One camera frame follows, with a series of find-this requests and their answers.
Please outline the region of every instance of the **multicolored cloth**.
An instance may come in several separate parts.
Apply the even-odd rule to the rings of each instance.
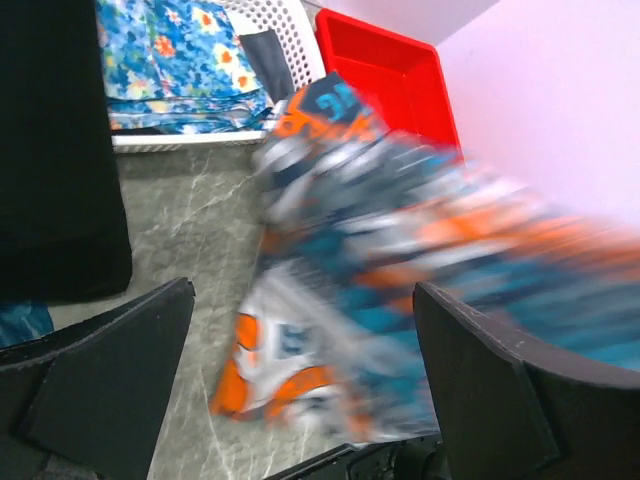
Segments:
[[[51,332],[53,321],[46,305],[0,303],[0,348],[35,340]]]
[[[271,100],[221,6],[96,2],[113,130],[213,133],[260,124]]]
[[[432,282],[551,344],[640,370],[640,241],[457,152],[388,133],[339,77],[255,155],[266,230],[213,413],[383,442],[438,430],[412,293]]]

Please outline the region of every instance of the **marble floor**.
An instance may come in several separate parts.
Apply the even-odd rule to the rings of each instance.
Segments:
[[[193,319],[149,480],[262,479],[335,446],[318,433],[267,430],[208,413],[259,243],[251,153],[228,147],[118,158],[133,246],[131,285],[118,298],[51,308],[62,328],[171,278],[193,281]]]

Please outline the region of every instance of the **blue fabric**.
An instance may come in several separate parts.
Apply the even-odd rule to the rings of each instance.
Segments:
[[[37,302],[0,303],[0,348],[34,340],[53,332],[46,305]]]
[[[271,100],[224,9],[206,1],[97,0],[111,127],[255,128]]]

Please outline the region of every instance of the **gray cloth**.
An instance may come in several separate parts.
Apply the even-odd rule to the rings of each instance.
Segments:
[[[258,80],[274,102],[284,100],[295,91],[289,66],[274,30],[240,35],[240,42]]]

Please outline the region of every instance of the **black object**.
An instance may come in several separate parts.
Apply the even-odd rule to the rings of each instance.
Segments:
[[[348,446],[273,480],[629,480],[640,373],[552,347],[431,285],[414,295],[438,437]]]
[[[0,350],[0,478],[50,453],[116,480],[146,479],[191,321],[176,279],[109,312]]]
[[[279,102],[291,95],[295,91],[293,80],[276,32],[267,30],[239,38],[251,68],[271,100]]]
[[[94,1],[3,2],[0,64],[0,301],[124,291],[131,248]]]

